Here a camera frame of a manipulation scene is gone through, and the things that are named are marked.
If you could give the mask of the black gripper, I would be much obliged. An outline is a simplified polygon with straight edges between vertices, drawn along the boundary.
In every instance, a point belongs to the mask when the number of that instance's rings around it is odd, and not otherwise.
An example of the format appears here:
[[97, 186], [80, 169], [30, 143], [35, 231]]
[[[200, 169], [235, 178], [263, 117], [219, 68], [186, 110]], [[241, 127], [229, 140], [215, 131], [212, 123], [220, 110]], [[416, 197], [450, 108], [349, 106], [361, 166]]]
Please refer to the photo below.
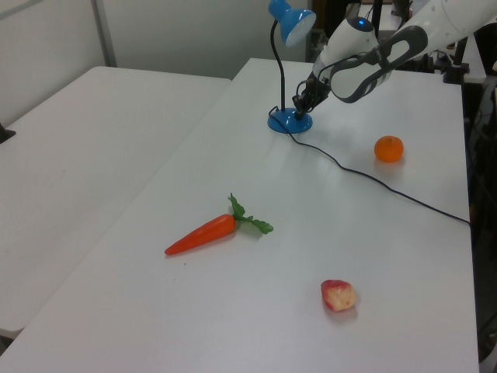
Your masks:
[[292, 97], [296, 109], [296, 118], [302, 119], [311, 112], [321, 102], [328, 98], [331, 89], [321, 82], [314, 73], [311, 73], [305, 81], [305, 88], [302, 93], [296, 93]]

